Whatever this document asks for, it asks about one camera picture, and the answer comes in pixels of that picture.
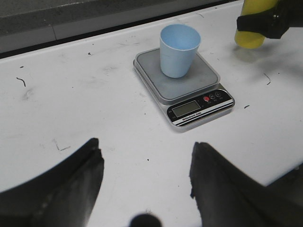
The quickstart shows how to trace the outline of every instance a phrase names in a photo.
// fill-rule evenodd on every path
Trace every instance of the yellow bottle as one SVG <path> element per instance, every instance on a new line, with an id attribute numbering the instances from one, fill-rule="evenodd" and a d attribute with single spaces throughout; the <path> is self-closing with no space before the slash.
<path id="1" fill-rule="evenodd" d="M 241 16 L 260 13 L 273 8 L 279 0 L 244 0 Z M 235 42 L 237 45 L 254 49 L 261 46 L 265 37 L 260 33 L 236 31 Z"/>

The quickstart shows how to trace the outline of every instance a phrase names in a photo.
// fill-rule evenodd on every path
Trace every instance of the white table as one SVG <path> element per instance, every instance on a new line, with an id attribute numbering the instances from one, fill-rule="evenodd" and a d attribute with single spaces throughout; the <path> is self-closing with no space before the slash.
<path id="1" fill-rule="evenodd" d="M 303 30 L 291 28 L 256 50 L 239 48 L 233 37 L 241 7 L 232 2 L 1 59 L 0 191 L 97 137 L 105 171 L 89 227 L 125 227 L 142 212 L 164 227 L 197 227 L 188 177 L 195 141 L 263 185 L 300 164 Z M 133 70 L 135 55 L 157 48 L 172 23 L 201 34 L 199 53 L 236 101 L 230 114 L 185 133 L 171 129 Z"/>

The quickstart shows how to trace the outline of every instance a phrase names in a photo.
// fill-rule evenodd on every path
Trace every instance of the gray wall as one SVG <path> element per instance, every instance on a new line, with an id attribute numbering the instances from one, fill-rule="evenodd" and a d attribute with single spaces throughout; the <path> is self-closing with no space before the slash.
<path id="1" fill-rule="evenodd" d="M 219 0 L 0 0 L 0 53 Z"/>

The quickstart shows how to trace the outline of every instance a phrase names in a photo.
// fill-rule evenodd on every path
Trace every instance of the scale platform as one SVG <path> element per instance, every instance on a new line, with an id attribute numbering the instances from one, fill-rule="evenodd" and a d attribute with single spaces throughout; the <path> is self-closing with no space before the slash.
<path id="1" fill-rule="evenodd" d="M 187 74 L 170 78 L 160 69 L 160 49 L 136 55 L 134 68 L 170 124 L 179 131 L 228 114 L 233 97 L 219 83 L 220 76 L 196 54 Z"/>

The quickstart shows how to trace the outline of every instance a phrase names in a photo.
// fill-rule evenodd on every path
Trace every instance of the scale button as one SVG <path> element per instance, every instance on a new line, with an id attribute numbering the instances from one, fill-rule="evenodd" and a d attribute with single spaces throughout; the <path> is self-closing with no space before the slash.
<path id="1" fill-rule="evenodd" d="M 220 92 L 216 92 L 214 95 L 217 96 L 217 97 L 221 97 L 221 93 Z"/>
<path id="2" fill-rule="evenodd" d="M 206 101 L 206 102 L 209 101 L 209 97 L 207 97 L 207 96 L 204 96 L 203 99 L 204 99 L 204 101 Z"/>

